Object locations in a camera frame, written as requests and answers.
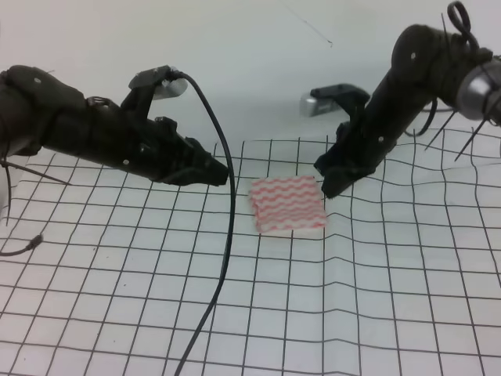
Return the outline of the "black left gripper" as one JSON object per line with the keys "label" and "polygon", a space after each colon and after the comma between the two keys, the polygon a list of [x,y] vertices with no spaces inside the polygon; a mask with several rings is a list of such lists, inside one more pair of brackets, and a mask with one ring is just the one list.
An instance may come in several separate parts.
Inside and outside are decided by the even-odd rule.
{"label": "black left gripper", "polygon": [[32,157],[41,148],[176,186],[224,186],[229,174],[169,118],[139,119],[39,68],[12,66],[1,73],[1,155]]}

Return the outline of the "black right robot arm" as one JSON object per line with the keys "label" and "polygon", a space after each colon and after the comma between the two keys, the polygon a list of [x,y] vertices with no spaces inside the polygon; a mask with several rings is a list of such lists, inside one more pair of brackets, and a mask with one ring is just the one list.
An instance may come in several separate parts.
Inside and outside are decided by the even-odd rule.
{"label": "black right robot arm", "polygon": [[500,61],[489,49],[472,49],[458,34],[412,25],[395,43],[389,71],[362,98],[359,105],[352,97],[340,101],[350,119],[314,164],[328,198],[373,174],[434,99],[467,119],[499,122]]}

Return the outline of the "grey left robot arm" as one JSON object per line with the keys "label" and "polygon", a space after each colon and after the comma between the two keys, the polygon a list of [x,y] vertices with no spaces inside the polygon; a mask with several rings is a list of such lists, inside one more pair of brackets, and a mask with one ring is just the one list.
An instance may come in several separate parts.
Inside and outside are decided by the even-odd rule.
{"label": "grey left robot arm", "polygon": [[85,97],[51,74],[16,65],[1,73],[1,156],[41,148],[176,186],[223,186],[229,170],[168,117],[148,117],[154,100],[180,96],[186,75],[169,66],[137,73],[117,105]]}

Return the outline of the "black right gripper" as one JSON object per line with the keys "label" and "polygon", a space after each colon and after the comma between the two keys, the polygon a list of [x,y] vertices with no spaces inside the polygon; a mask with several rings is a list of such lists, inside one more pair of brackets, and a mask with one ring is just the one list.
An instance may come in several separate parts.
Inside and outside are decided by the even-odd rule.
{"label": "black right gripper", "polygon": [[324,175],[322,192],[335,198],[362,174],[370,173],[400,135],[433,99],[463,114],[481,115],[484,105],[467,105],[460,90],[468,74],[493,61],[487,48],[475,48],[459,34],[424,25],[407,27],[398,37],[391,67],[373,94],[361,120],[349,121],[314,168]]}

